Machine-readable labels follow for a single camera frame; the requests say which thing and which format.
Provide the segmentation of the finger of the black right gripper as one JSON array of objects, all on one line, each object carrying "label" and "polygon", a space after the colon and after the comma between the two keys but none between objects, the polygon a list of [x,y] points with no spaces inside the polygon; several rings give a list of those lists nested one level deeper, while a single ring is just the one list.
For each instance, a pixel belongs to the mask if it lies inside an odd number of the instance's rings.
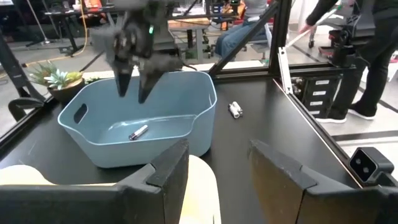
[{"label": "finger of the black right gripper", "polygon": [[132,65],[128,61],[115,60],[113,65],[116,86],[120,97],[124,97],[132,75]]},{"label": "finger of the black right gripper", "polygon": [[139,74],[138,102],[145,103],[156,83],[165,72],[160,69],[144,67]]}]

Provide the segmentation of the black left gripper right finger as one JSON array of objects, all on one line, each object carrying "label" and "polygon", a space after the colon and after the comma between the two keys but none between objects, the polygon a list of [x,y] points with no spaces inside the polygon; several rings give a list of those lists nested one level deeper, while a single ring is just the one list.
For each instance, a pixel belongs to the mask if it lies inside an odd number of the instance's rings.
[{"label": "black left gripper right finger", "polygon": [[269,223],[397,223],[397,187],[354,189],[252,140],[248,157]]}]

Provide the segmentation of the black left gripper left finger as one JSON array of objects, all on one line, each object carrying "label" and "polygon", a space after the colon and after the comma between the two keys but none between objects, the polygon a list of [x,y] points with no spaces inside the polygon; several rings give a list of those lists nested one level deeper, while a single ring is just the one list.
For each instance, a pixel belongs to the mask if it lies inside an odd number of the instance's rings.
[{"label": "black left gripper left finger", "polygon": [[188,165],[182,139],[114,185],[5,185],[1,223],[178,223]]}]

